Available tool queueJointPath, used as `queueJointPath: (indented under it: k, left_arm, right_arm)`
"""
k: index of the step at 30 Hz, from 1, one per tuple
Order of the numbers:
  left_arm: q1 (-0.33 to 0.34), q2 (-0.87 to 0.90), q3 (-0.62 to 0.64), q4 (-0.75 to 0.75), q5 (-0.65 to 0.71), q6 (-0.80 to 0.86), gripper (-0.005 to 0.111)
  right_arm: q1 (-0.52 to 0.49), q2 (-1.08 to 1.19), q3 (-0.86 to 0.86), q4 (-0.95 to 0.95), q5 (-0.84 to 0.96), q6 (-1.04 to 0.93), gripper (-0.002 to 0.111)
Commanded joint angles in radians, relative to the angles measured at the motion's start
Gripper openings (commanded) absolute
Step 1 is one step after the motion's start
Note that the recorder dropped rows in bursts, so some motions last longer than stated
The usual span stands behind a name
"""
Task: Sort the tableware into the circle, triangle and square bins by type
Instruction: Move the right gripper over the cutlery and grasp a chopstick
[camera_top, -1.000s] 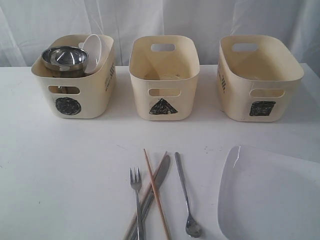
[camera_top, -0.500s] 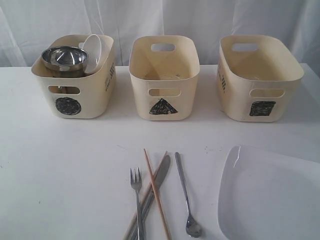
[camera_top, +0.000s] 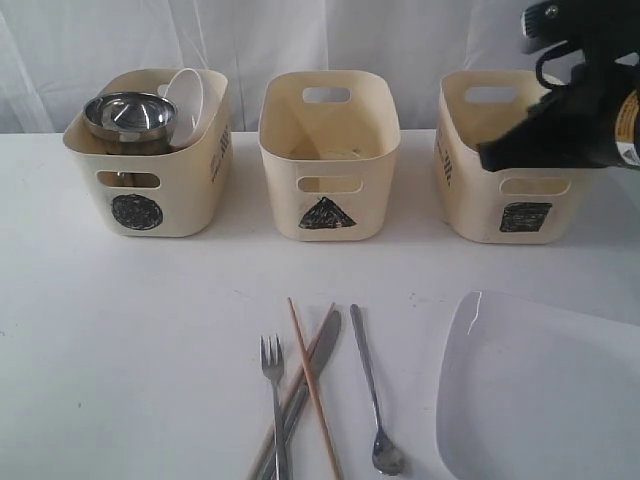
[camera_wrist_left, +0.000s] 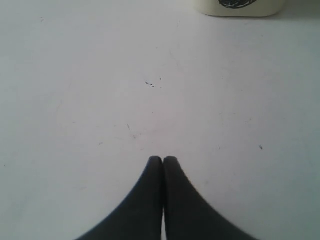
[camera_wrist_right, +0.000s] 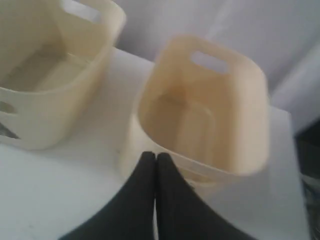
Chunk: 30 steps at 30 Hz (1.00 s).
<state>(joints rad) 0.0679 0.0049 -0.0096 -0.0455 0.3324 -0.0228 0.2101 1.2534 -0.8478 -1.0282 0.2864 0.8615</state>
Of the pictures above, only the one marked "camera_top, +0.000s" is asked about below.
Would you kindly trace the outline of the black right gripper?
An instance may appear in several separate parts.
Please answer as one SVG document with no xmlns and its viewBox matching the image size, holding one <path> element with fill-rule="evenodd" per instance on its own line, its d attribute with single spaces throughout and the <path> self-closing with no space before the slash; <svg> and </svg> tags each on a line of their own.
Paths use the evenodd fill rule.
<svg viewBox="0 0 640 480">
<path fill-rule="evenodd" d="M 526 118 L 477 144 L 482 168 L 639 165 L 639 52 L 636 1 L 540 1 L 521 15 L 523 47 L 538 53 L 546 94 Z"/>
</svg>

